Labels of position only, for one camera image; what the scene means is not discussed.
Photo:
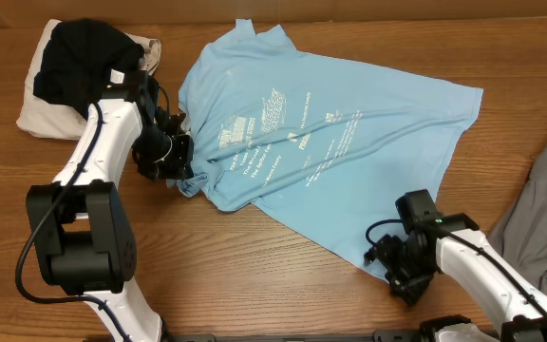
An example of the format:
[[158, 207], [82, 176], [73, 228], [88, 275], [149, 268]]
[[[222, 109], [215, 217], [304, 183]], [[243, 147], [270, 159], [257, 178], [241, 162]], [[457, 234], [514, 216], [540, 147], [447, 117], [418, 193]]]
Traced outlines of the light blue t-shirt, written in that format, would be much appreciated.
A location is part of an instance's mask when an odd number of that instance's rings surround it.
[[248, 19], [207, 44], [179, 89], [194, 143], [178, 182], [224, 212], [252, 204], [375, 277], [369, 226], [401, 237], [395, 201], [436, 194], [482, 90], [297, 49]]

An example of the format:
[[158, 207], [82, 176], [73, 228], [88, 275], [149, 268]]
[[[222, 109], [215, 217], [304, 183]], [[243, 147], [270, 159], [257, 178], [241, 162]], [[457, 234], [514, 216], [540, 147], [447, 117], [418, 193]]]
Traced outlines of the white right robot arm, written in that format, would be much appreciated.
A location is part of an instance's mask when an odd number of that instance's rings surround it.
[[379, 262], [393, 295], [409, 306], [434, 275], [452, 277], [481, 307], [495, 333], [462, 315], [425, 321], [414, 341], [547, 341], [547, 295], [532, 286], [489, 244], [465, 213], [446, 216], [427, 190], [407, 192], [395, 202], [406, 238], [372, 240], [366, 264]]

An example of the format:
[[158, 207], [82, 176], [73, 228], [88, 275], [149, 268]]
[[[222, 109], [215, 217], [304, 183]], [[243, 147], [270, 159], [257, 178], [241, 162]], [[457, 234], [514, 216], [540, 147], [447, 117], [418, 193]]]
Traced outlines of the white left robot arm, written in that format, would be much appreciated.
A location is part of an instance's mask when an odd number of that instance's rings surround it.
[[193, 175], [185, 116], [159, 105], [163, 93], [146, 71], [112, 71], [65, 167], [26, 196], [31, 234], [16, 264], [17, 291], [39, 304], [88, 305], [114, 341], [173, 338], [135, 279], [137, 245], [118, 191], [128, 159], [152, 181]]

